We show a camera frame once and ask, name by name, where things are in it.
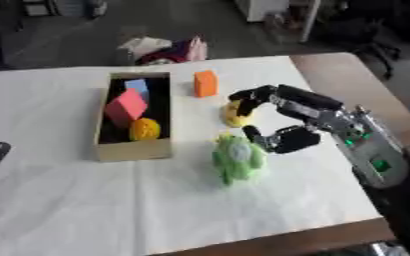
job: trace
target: white tablecloth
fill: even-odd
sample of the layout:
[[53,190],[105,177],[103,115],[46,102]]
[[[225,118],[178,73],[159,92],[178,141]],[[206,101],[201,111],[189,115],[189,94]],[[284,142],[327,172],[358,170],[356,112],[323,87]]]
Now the white tablecloth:
[[[192,97],[206,69],[219,95]],[[94,160],[100,91],[116,71],[171,72],[173,158]],[[0,255],[144,255],[379,217],[328,135],[222,185],[211,163],[229,130],[219,108],[236,90],[280,83],[308,88],[287,57],[0,72],[0,141],[13,146],[0,165]],[[255,122],[267,134],[298,123],[268,105]]]

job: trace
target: green stuffed toy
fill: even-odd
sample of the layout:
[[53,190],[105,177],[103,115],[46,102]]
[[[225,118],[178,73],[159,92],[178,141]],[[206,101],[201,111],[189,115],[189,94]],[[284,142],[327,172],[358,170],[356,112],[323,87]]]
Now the green stuffed toy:
[[265,163],[265,151],[243,137],[221,134],[213,152],[214,166],[225,185],[236,180],[248,180]]

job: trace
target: cardboard tray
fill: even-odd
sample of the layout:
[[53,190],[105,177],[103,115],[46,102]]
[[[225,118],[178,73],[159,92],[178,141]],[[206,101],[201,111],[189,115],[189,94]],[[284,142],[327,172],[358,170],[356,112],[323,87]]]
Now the cardboard tray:
[[[149,108],[142,117],[155,119],[161,125],[157,140],[130,141],[129,131],[119,129],[104,114],[104,107],[124,90],[124,82],[146,79]],[[167,158],[171,146],[171,96],[169,73],[112,73],[108,89],[104,90],[94,135],[94,148],[101,162]]]

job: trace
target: yellow ball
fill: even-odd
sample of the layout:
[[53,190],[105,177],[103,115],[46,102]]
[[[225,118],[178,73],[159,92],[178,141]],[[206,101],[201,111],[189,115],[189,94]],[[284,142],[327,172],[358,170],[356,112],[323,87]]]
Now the yellow ball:
[[155,140],[160,137],[160,125],[152,119],[140,118],[132,123],[129,129],[131,140]]
[[252,122],[252,113],[248,116],[238,116],[236,113],[241,104],[240,100],[230,101],[223,108],[222,118],[225,124],[230,127],[238,128],[249,125]]

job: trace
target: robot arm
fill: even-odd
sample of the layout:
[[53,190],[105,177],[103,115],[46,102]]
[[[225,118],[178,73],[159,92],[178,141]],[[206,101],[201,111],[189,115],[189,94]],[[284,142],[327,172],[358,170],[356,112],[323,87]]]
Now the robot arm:
[[286,85],[240,91],[229,99],[241,100],[238,115],[269,102],[278,113],[303,121],[270,136],[262,136],[255,126],[244,127],[249,140],[267,152],[289,153],[316,145],[316,131],[329,132],[372,203],[410,252],[410,155],[369,111],[358,106],[348,112],[339,101]]
[[229,99],[241,100],[238,115],[249,115],[261,104],[269,102],[276,106],[278,113],[303,121],[302,126],[282,128],[267,137],[262,136],[254,126],[244,127],[246,136],[267,152],[289,153],[317,145],[320,135],[316,130],[334,132],[349,129],[353,130],[353,135],[362,133],[358,124],[350,118],[343,118],[347,113],[344,113],[341,102],[287,85],[265,85],[239,91],[230,95]]

